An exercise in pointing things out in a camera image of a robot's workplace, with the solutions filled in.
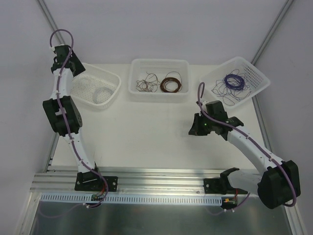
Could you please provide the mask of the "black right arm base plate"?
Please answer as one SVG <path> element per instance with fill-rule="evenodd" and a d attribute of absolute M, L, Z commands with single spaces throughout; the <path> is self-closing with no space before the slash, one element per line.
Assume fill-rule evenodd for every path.
<path fill-rule="evenodd" d="M 227 179 L 223 180 L 222 178 L 205 178 L 203 180 L 203 187 L 205 194 L 248 194 L 243 189 L 232 187 Z"/>

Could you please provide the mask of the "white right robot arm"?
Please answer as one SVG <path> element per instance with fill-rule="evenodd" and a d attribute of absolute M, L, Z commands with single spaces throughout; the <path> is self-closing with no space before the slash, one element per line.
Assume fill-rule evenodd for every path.
<path fill-rule="evenodd" d="M 254 165 L 258 173 L 233 167 L 223 171 L 209 186 L 215 193 L 227 194 L 235 189 L 257 194 L 269 209 L 278 206 L 293 207 L 301 194 L 298 165 L 284 161 L 261 146 L 237 117 L 228 117 L 220 101 L 206 104 L 198 101 L 200 108 L 188 134 L 207 136 L 211 132 L 239 149 Z"/>

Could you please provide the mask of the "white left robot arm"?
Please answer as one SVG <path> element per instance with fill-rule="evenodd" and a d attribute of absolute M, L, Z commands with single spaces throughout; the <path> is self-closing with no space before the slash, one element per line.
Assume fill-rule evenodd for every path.
<path fill-rule="evenodd" d="M 70 147 L 78 167 L 77 184 L 86 184 L 91 190 L 99 190 L 103 179 L 100 177 L 95 160 L 87 153 L 82 135 L 82 117 L 70 92 L 75 76 L 85 71 L 69 45 L 56 46 L 51 67 L 54 75 L 53 91 L 43 108 L 52 130 L 63 137 Z"/>

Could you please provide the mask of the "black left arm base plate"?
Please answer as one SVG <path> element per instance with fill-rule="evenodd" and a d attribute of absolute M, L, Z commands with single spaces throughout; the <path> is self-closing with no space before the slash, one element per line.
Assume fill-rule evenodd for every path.
<path fill-rule="evenodd" d="M 116 176 L 104 176 L 108 184 L 108 189 L 106 189 L 105 182 L 97 175 L 91 171 L 86 173 L 77 173 L 75 182 L 75 191 L 101 191 L 104 189 L 108 192 L 116 192 L 118 185 L 118 177 Z"/>

